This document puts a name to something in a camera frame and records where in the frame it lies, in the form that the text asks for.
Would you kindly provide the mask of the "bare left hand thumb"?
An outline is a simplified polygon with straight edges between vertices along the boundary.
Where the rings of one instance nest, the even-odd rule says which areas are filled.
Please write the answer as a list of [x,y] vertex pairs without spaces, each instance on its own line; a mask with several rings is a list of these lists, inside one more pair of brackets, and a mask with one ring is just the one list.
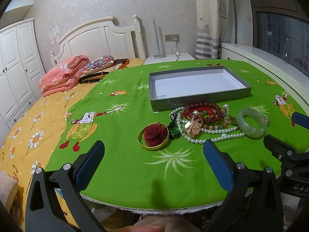
[[121,229],[117,229],[115,232],[162,232],[165,231],[164,226],[160,225],[145,225],[145,226],[126,226]]

